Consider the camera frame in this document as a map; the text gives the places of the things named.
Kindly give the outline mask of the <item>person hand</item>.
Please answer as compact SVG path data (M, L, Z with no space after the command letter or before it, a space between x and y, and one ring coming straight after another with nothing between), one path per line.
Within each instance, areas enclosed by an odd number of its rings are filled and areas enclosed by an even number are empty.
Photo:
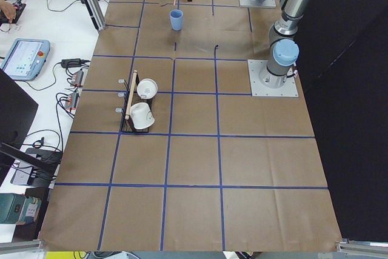
M16 9L15 7L7 2L6 0L0 0L0 8L4 13L5 17L8 19L9 23L12 23L16 18Z

